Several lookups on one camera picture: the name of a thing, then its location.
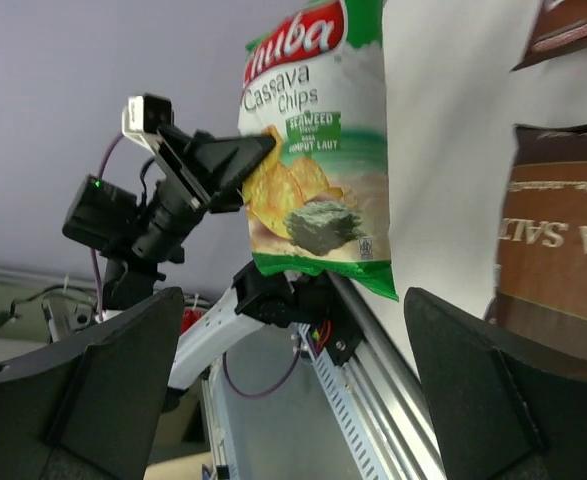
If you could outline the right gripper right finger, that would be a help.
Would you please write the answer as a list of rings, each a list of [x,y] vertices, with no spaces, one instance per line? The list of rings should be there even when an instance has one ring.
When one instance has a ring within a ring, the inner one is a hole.
[[[404,317],[450,479],[587,479],[587,361],[411,287]]]

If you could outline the green Chuba seaweed bag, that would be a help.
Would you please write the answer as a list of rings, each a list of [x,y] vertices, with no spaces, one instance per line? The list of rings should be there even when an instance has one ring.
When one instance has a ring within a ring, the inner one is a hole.
[[[334,272],[396,299],[380,1],[311,1],[246,47],[238,129],[275,147],[247,179],[261,273]]]

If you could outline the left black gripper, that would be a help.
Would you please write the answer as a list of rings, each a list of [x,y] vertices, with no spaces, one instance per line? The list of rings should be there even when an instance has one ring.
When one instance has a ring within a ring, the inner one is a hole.
[[[211,214],[242,208],[240,187],[276,146],[270,134],[216,138],[197,132],[193,137],[169,124],[161,124],[157,135],[155,157],[167,179],[193,210],[209,205]]]

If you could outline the brown Kettle sea salt bag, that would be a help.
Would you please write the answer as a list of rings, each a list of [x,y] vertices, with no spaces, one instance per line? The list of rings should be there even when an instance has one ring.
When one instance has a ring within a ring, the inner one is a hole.
[[[514,133],[487,318],[587,360],[587,124]]]

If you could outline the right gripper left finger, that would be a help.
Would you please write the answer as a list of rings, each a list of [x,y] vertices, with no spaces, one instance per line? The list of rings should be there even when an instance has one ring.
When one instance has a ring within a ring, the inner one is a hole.
[[[141,479],[180,334],[172,287],[0,362],[0,479]]]

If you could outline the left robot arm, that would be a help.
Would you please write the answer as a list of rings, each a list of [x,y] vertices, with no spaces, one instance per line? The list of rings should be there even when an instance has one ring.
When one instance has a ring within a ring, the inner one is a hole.
[[[106,270],[95,274],[97,311],[124,311],[152,296],[168,279],[159,269],[165,263],[191,268],[189,274],[171,275],[177,286],[233,302],[230,314],[217,315],[215,325],[200,320],[181,335],[170,389],[186,390],[213,360],[265,325],[320,326],[327,320],[325,281],[266,276],[249,262],[224,291],[227,268],[214,266],[212,253],[189,260],[183,247],[206,215],[240,210],[241,183],[274,152],[273,134],[218,139],[202,131],[188,136],[162,123],[152,133],[122,129],[118,137],[150,151],[165,177],[154,192],[135,195],[101,173],[89,175],[69,207],[63,235],[107,260]]]

